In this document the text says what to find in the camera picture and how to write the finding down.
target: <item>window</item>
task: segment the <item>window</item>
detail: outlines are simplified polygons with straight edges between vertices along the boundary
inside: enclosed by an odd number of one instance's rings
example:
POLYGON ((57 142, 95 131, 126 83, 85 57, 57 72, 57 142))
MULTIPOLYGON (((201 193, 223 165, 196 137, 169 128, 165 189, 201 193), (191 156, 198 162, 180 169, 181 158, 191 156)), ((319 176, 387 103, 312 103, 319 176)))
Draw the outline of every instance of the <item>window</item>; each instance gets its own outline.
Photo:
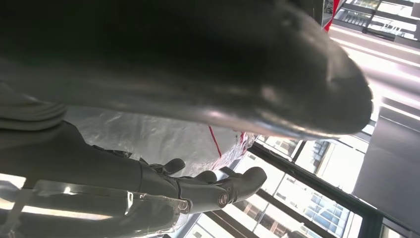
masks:
POLYGON ((408 17, 412 19, 419 20, 420 18, 411 16, 411 12, 413 11, 413 7, 411 6, 403 6, 395 3, 390 2, 382 2, 379 5, 378 11, 388 12, 394 15, 408 17))
POLYGON ((302 224, 272 205, 267 207, 254 233, 262 238, 273 237, 273 235, 281 238, 290 233, 300 234, 300 236, 296 237, 320 238, 319 235, 302 226, 302 224))
POLYGON ((185 238, 234 238, 208 216, 200 215, 197 222, 188 231, 185 238))
POLYGON ((374 16, 368 28, 405 37, 412 40, 417 40, 416 38, 414 38, 414 33, 416 31, 417 26, 402 21, 396 21, 385 17, 374 16))
POLYGON ((253 195, 245 201, 227 205, 223 211, 252 231, 262 218, 267 206, 268 202, 258 195, 253 195))
POLYGON ((296 179, 291 183, 288 177, 286 175, 281 182, 277 193, 281 196, 276 198, 325 230, 342 237, 345 228, 351 225, 347 222, 350 211, 296 179))
POLYGON ((382 226, 381 238, 406 238, 387 226, 382 226))
POLYGON ((373 130, 375 129, 375 127, 373 125, 366 125, 362 131, 369 134, 369 135, 373 135, 373 130))
POLYGON ((278 170, 276 167, 268 164, 267 162, 258 158, 252 153, 247 152, 244 158, 238 163, 236 168, 234 168, 234 171, 237 173, 244 173, 249 168, 255 167, 255 166, 261 167, 267 174, 267 180, 262 185, 262 189, 274 195, 275 190, 278 184, 280 183, 281 178, 284 175, 284 172, 278 170))
POLYGON ((274 136, 259 136, 257 138, 257 143, 267 146, 270 150, 273 150, 282 156, 290 158, 296 151, 299 140, 288 140, 274 136))
POLYGON ((307 141, 296 164, 311 173, 317 173, 330 146, 328 141, 307 141))
POLYGON ((380 1, 378 0, 347 0, 347 4, 376 9, 380 1))
POLYGON ((361 140, 355 136, 352 135, 345 135, 343 137, 341 137, 340 139, 338 139, 339 142, 341 142, 344 145, 347 145, 350 148, 354 148, 362 153, 366 153, 366 151, 368 150, 369 144, 364 141, 361 140))
POLYGON ((365 27, 369 23, 370 15, 342 8, 338 11, 334 18, 353 25, 365 27))

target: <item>plastic wrap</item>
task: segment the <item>plastic wrap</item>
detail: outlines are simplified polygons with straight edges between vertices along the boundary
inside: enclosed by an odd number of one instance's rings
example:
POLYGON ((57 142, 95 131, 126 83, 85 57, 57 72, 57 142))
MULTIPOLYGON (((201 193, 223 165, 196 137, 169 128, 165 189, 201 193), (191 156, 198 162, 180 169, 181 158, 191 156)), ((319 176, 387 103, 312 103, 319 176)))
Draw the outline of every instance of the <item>plastic wrap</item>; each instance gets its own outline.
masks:
POLYGON ((136 238, 171 233, 188 219, 187 201, 40 180, 0 187, 0 237, 136 238))
POLYGON ((174 158, 186 163, 178 176, 195 176, 240 158, 255 140, 251 133, 182 120, 72 107, 66 120, 78 127, 88 144, 133 153, 149 164, 174 158))

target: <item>grey sleeve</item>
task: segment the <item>grey sleeve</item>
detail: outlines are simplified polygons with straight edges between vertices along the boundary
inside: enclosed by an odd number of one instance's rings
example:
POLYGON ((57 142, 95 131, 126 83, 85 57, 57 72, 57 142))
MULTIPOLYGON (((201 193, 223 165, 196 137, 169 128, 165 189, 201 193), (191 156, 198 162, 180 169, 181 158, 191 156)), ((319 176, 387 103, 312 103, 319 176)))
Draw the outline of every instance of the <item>grey sleeve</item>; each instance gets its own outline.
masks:
POLYGON ((65 105, 37 101, 0 82, 0 129, 47 129, 62 122, 65 112, 65 105))

